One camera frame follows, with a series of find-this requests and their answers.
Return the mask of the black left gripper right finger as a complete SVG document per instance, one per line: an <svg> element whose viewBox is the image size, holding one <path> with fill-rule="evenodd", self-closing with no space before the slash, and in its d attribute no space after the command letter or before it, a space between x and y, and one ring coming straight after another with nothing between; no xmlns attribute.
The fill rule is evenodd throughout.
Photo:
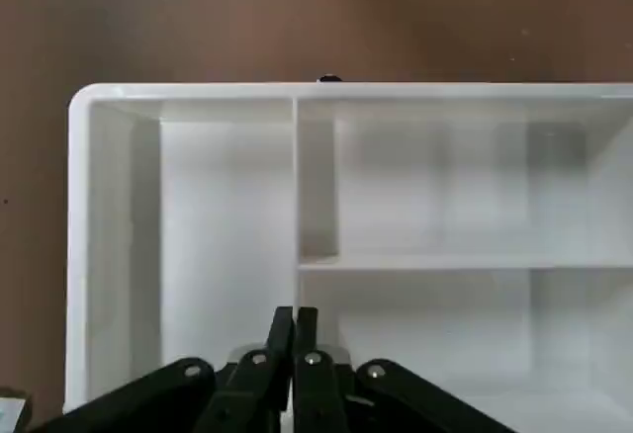
<svg viewBox="0 0 633 433"><path fill-rule="evenodd" d="M296 432L509 432L481 410L388 359L353 368L317 344L318 310L302 306L294 340Z"/></svg>

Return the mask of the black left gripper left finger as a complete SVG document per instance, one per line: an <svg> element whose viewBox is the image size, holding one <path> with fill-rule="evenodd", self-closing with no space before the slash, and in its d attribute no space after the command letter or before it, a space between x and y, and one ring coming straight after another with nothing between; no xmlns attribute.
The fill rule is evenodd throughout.
<svg viewBox="0 0 633 433"><path fill-rule="evenodd" d="M278 432L290 386L295 322L275 309L266 341L223 368L183 358L105 393L35 432Z"/></svg>

